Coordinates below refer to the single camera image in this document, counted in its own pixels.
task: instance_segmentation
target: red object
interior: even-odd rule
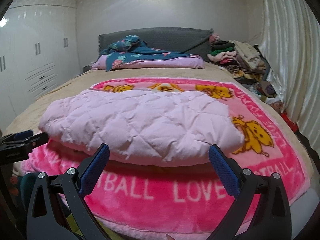
[[[293,132],[296,132],[298,130],[298,125],[296,123],[293,123],[290,121],[290,119],[288,118],[287,113],[285,111],[280,115]]]

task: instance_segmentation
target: pink fleece blanket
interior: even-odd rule
[[[130,78],[111,80],[94,89],[117,92],[150,87],[158,91],[200,90],[221,100],[230,109],[233,123],[245,136],[237,151],[227,154],[255,174],[278,172],[290,203],[310,186],[299,154],[288,143],[275,120],[244,90],[233,83],[186,78]],[[86,154],[59,142],[33,150],[22,163],[25,172],[45,171],[49,175],[77,167]],[[233,198],[228,196],[209,163],[188,167],[160,168],[110,161],[90,196],[85,198],[92,212],[112,230],[139,239],[205,239],[226,214]],[[257,198],[239,233],[252,219]]]

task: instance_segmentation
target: blue floral blanket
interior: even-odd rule
[[[194,56],[192,54],[149,48],[147,44],[136,35],[126,36],[121,41],[110,44],[108,48],[100,53],[100,56],[102,55],[107,55],[106,71],[137,60],[166,60]]]

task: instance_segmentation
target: white wardrobe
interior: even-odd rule
[[[0,25],[0,129],[80,74],[76,0],[14,0]]]

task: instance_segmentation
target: dark clothing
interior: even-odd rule
[[[222,49],[226,49],[226,48],[234,48],[235,47],[235,44],[232,43],[232,42],[227,42],[225,44],[214,44],[211,48],[211,50],[222,50]]]

